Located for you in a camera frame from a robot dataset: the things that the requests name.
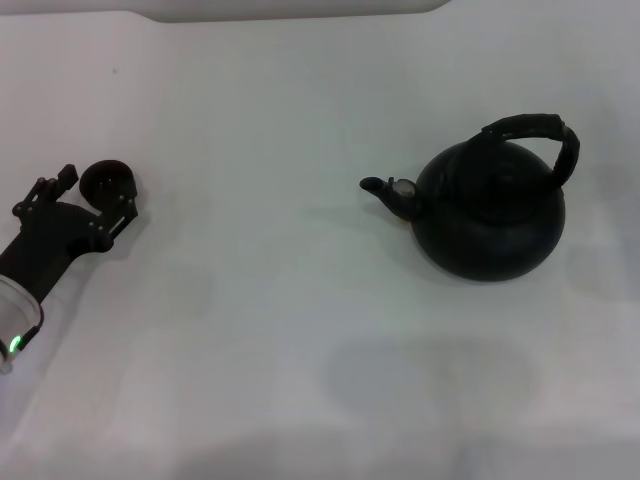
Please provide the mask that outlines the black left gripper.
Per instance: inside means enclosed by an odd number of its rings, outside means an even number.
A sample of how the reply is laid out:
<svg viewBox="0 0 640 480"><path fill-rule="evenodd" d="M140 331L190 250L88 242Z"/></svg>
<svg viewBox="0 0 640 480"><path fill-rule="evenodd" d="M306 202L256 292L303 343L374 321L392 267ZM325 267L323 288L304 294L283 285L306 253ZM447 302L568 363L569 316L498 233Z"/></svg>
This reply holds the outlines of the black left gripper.
<svg viewBox="0 0 640 480"><path fill-rule="evenodd" d="M88 253L104 253L138 216L135 200L120 192L95 191L87 197L97 211L57 202L78 182L76 167L65 165L55 178L40 177L13 207L23 216L19 234L0 254L0 275L23 287L38 302L51 292L69 266Z"/></svg>

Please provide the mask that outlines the dark brown teacup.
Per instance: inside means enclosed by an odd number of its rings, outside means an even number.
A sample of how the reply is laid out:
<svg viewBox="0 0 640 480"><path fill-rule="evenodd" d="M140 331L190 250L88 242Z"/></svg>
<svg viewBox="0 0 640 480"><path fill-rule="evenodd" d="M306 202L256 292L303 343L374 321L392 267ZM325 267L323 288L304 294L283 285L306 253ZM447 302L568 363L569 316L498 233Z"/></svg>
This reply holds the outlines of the dark brown teacup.
<svg viewBox="0 0 640 480"><path fill-rule="evenodd" d="M91 165L80 178L79 190L88 204L100 212L137 196L133 171L119 160L102 160Z"/></svg>

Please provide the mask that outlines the black round teapot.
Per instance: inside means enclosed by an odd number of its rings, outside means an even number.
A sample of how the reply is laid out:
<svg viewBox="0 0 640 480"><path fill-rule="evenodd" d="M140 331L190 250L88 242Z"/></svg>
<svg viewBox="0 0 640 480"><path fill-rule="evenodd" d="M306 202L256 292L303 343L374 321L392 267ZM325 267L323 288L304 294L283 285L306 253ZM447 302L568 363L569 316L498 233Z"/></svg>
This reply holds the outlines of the black round teapot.
<svg viewBox="0 0 640 480"><path fill-rule="evenodd" d="M475 282L525 275L556 248L563 186L580 153L557 114L500 119L434 157L414 181L366 177L359 186L408 222L426 256Z"/></svg>

